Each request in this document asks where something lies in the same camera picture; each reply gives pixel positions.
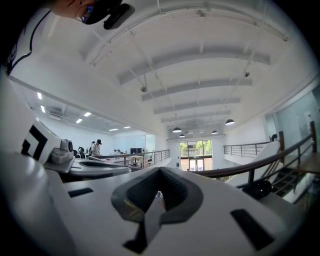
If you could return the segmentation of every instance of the ceiling light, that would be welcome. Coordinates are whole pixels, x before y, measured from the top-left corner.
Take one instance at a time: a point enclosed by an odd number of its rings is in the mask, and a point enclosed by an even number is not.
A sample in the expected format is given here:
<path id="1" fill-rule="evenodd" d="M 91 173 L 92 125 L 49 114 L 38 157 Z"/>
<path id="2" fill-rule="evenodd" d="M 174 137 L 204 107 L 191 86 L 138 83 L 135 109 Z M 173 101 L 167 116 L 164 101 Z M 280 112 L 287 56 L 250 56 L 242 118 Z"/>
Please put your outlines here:
<path id="1" fill-rule="evenodd" d="M 233 125 L 235 123 L 235 121 L 233 121 L 232 119 L 228 119 L 226 122 L 225 122 L 225 125 L 226 126 L 230 126 L 230 125 Z"/>
<path id="2" fill-rule="evenodd" d="M 173 133 L 181 133 L 182 130 L 181 130 L 179 127 L 176 127 L 176 128 L 173 129 L 172 132 L 173 132 Z"/>

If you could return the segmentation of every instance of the staircase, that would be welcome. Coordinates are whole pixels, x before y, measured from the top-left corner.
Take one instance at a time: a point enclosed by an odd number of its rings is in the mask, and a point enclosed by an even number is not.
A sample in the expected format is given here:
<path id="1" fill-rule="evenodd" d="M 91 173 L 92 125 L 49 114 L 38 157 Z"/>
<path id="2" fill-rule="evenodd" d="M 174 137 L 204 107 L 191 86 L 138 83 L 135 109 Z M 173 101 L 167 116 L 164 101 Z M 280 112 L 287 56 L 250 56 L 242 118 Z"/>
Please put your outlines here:
<path id="1" fill-rule="evenodd" d="M 276 182 L 278 182 L 292 170 L 293 169 L 291 168 L 285 168 L 282 171 L 280 171 L 273 183 L 275 184 Z M 276 183 L 275 185 L 272 185 L 272 192 L 278 195 L 279 197 L 284 197 L 288 192 L 294 189 L 295 185 L 298 184 L 305 175 L 305 173 L 294 171 L 280 182 Z"/>

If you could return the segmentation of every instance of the metal railing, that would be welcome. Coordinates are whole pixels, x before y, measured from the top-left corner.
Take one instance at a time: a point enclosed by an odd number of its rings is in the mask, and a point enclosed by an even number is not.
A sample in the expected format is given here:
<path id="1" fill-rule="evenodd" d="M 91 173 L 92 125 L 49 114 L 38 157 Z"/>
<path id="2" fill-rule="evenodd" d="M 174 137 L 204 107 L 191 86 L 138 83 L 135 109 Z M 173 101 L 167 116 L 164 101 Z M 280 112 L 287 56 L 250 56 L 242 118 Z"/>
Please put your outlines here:
<path id="1" fill-rule="evenodd" d="M 291 182 L 286 183 L 283 187 L 279 188 L 275 193 L 284 190 L 287 186 L 294 184 L 294 189 L 297 185 L 297 182 L 299 180 L 298 175 L 300 167 L 301 167 L 301 156 L 307 152 L 307 150 L 312 147 L 312 152 L 317 152 L 317 137 L 316 137 L 316 129 L 315 129 L 315 123 L 314 121 L 310 122 L 310 128 L 311 128 L 311 134 L 299 141 L 298 143 L 294 144 L 293 146 L 278 152 L 277 154 L 274 154 L 272 156 L 269 156 L 267 158 L 264 158 L 259 161 L 254 161 L 248 164 L 231 167 L 231 168 L 224 168 L 224 169 L 217 169 L 217 170 L 205 170 L 205 171 L 193 171 L 193 173 L 201 176 L 206 176 L 210 178 L 222 178 L 222 177 L 228 177 L 243 173 L 248 173 L 248 182 L 245 184 L 238 185 L 237 188 L 243 188 L 248 184 L 251 184 L 253 182 L 257 181 L 263 181 L 268 180 L 271 176 L 277 175 L 279 172 L 285 170 L 286 168 L 289 168 L 294 162 L 297 162 L 297 166 L 295 169 L 287 173 L 284 177 L 282 177 L 280 180 L 277 180 L 276 182 L 272 183 L 271 185 L 274 186 L 278 184 L 279 182 L 283 181 L 288 176 L 292 175 L 294 172 L 296 172 L 296 178 L 293 179 Z M 305 147 L 304 151 L 301 152 L 301 146 L 304 145 L 306 142 L 311 140 L 311 143 Z M 274 167 L 272 168 L 272 171 L 268 173 L 264 173 L 261 178 L 255 180 L 255 170 L 267 165 L 278 165 L 279 161 L 284 159 L 285 156 L 289 155 L 290 153 L 297 151 L 297 156 L 290 160 L 288 163 L 284 164 L 281 168 L 278 170 L 275 170 Z"/>
<path id="2" fill-rule="evenodd" d="M 114 166 L 128 166 L 134 172 L 156 165 L 169 157 L 170 150 L 166 149 L 135 154 L 89 156 L 88 158 L 91 160 L 106 162 Z"/>
<path id="3" fill-rule="evenodd" d="M 242 145 L 224 145 L 223 150 L 225 155 L 238 156 L 242 158 L 255 158 L 256 155 L 264 148 L 263 146 L 271 142 L 273 141 Z"/>

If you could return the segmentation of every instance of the ceiling beam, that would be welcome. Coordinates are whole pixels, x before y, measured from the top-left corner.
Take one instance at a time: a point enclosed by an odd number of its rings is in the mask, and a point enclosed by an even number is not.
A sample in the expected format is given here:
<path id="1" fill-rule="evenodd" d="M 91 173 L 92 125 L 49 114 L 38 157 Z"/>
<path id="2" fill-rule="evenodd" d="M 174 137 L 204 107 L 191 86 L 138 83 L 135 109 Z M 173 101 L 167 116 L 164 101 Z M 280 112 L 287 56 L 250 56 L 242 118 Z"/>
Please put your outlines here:
<path id="1" fill-rule="evenodd" d="M 197 61 L 203 59 L 234 59 L 234 60 L 250 60 L 252 53 L 247 51 L 243 53 L 242 48 L 238 47 L 225 47 L 225 46 L 216 46 L 214 48 L 206 48 L 205 52 L 199 54 L 199 47 L 186 49 L 182 51 L 174 51 L 161 56 L 152 57 L 153 67 L 158 70 L 171 65 Z M 270 56 L 256 52 L 252 61 L 255 63 L 260 63 L 264 65 L 270 65 Z M 153 70 L 150 66 L 143 62 L 140 65 L 131 67 L 132 70 L 136 73 L 137 76 L 142 76 L 144 74 L 150 73 Z M 130 72 L 124 72 L 122 75 L 118 76 L 121 85 L 128 83 L 129 81 L 135 79 L 135 77 Z"/>
<path id="2" fill-rule="evenodd" d="M 224 104 L 225 101 L 221 98 L 219 99 L 210 99 L 210 100 L 202 100 L 199 102 L 188 102 L 188 103 L 183 103 L 180 105 L 175 105 L 174 109 L 172 106 L 166 106 L 164 108 L 158 108 L 154 110 L 154 114 L 163 114 L 163 113 L 169 113 L 173 111 L 179 111 L 179 110 L 188 110 L 188 109 L 193 109 L 193 108 L 198 108 L 198 107 L 208 107 L 208 106 L 214 106 L 214 105 L 221 105 Z M 230 98 L 226 104 L 238 104 L 240 103 L 240 98 Z"/>
<path id="3" fill-rule="evenodd" d="M 207 117 L 221 117 L 221 116 L 227 116 L 230 114 L 231 114 L 230 110 L 224 110 L 224 111 L 220 111 L 219 113 L 211 112 L 211 113 L 204 113 L 204 114 L 197 114 L 197 115 L 168 117 L 168 118 L 161 119 L 161 123 L 170 123 L 170 122 L 176 122 L 176 121 L 193 120 L 193 119 L 207 118 Z"/>
<path id="4" fill-rule="evenodd" d="M 191 82 L 191 83 L 185 83 L 185 84 L 180 84 L 176 86 L 168 86 L 166 93 L 162 89 L 154 90 L 152 91 L 152 96 L 154 98 L 158 98 L 158 97 L 165 96 L 166 94 L 167 95 L 176 94 L 176 93 L 181 93 L 181 92 L 190 91 L 190 90 L 197 90 L 201 88 L 235 86 L 238 80 L 239 80 L 238 78 L 234 78 L 232 80 L 230 80 L 229 78 L 215 79 L 215 80 L 202 81 L 200 84 L 198 84 L 198 82 Z M 249 78 L 242 78 L 241 81 L 239 81 L 238 86 L 252 87 L 252 80 Z M 150 94 L 143 94 L 141 96 L 141 99 L 143 102 L 145 102 L 153 99 L 152 96 Z"/>

